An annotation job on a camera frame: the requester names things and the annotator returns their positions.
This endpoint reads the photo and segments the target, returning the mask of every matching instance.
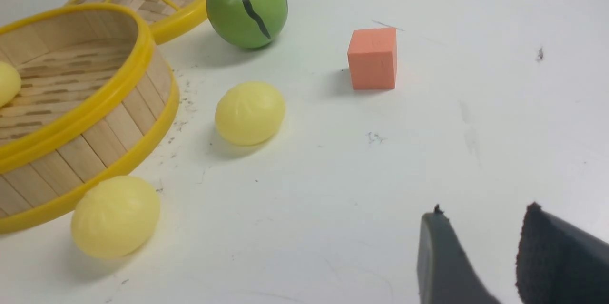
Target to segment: yellow plastic rim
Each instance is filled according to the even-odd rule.
[[[72,5],[79,0],[69,0],[67,5]],[[164,0],[170,6],[171,1]],[[207,20],[207,9],[205,0],[194,0],[182,9],[176,10],[175,14],[168,16],[150,25],[152,36],[157,45],[164,44],[187,33],[194,27]]]
[[[0,174],[10,172],[47,155],[94,126],[126,98],[146,72],[154,53],[152,33],[146,22],[126,7],[108,3],[71,5],[19,20],[0,28],[0,35],[54,16],[88,10],[113,10],[131,16],[138,37],[131,54],[104,86],[78,107],[33,133],[0,147]]]
[[[46,204],[37,206],[34,209],[24,211],[17,215],[0,219],[0,234],[18,232],[33,226],[46,223],[52,219],[60,217],[74,210],[76,204],[81,200],[85,193],[100,183],[102,180],[115,176],[124,176],[134,170],[152,151],[158,146],[165,134],[170,129],[178,106],[180,105],[180,91],[176,84],[173,73],[171,76],[171,92],[163,113],[150,131],[125,154],[122,158],[109,166],[97,177],[87,181],[69,193],[56,198]]]

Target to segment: orange block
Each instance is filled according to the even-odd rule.
[[[394,89],[397,55],[395,28],[353,31],[347,52],[353,89]]]

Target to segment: yellow ball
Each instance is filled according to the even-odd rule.
[[[156,189],[120,176],[85,194],[72,216],[72,238],[85,254],[111,259],[130,254],[154,233],[161,211]]]
[[[268,83],[248,81],[228,90],[216,107],[216,130],[229,143],[252,146],[276,134],[285,116],[281,93]]]
[[[20,89],[19,72],[12,65],[0,61],[0,107],[13,100]]]

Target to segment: green ball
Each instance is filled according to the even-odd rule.
[[[287,0],[206,0],[215,31],[240,48],[260,48],[279,35],[287,20]]]

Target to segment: white table surface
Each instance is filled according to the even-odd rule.
[[[65,1],[0,0],[0,24]],[[183,103],[134,172],[163,189],[152,241],[102,263],[70,215],[0,236],[0,302],[413,304],[420,217],[439,203],[515,304],[528,204],[609,239],[609,0],[289,1],[266,50],[208,22],[161,46]],[[376,22],[400,29],[397,87],[354,93],[349,39]],[[242,155],[213,114],[246,80],[276,85],[288,112]]]

